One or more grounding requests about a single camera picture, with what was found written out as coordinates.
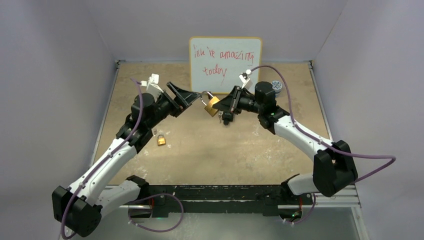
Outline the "black padlock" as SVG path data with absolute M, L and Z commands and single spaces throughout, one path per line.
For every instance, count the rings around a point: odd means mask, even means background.
M 228 126 L 234 121 L 234 114 L 230 111 L 223 111 L 221 114 L 221 120 L 225 126 Z

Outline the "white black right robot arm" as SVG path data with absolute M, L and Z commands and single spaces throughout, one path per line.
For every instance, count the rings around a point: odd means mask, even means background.
M 247 111 L 257 114 L 260 125 L 306 154 L 313 163 L 313 171 L 297 174 L 282 182 L 280 196 L 288 204 L 302 194 L 320 193 L 332 197 L 358 179 L 358 172 L 350 155 L 350 146 L 343 140 L 333 142 L 303 127 L 293 116 L 278 106 L 272 84 L 261 81 L 254 93 L 235 86 L 212 107 L 219 111 L 239 114 Z

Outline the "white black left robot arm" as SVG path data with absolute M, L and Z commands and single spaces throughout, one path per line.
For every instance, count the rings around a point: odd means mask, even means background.
M 166 91 L 158 97 L 140 91 L 124 125 L 100 159 L 68 187 L 58 186 L 53 191 L 53 214 L 61 223 L 60 239 L 69 240 L 74 235 L 87 237 L 103 217 L 120 206 L 131 202 L 142 205 L 152 198 L 149 183 L 135 175 L 112 189 L 107 190 L 106 186 L 150 141 L 153 127 L 167 116 L 178 117 L 201 97 L 200 93 L 181 89 L 171 82 L 166 85 L 175 97 Z

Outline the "large brass padlock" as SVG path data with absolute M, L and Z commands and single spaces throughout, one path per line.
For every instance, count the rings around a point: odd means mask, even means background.
M 208 97 L 208 102 L 206 103 L 203 100 L 203 95 L 207 95 Z M 204 104 L 204 110 L 211 116 L 214 117 L 217 113 L 218 113 L 218 109 L 215 109 L 213 107 L 214 104 L 218 103 L 220 100 L 218 97 L 214 96 L 212 93 L 210 93 L 209 91 L 203 91 L 200 94 L 200 100 L 201 102 Z

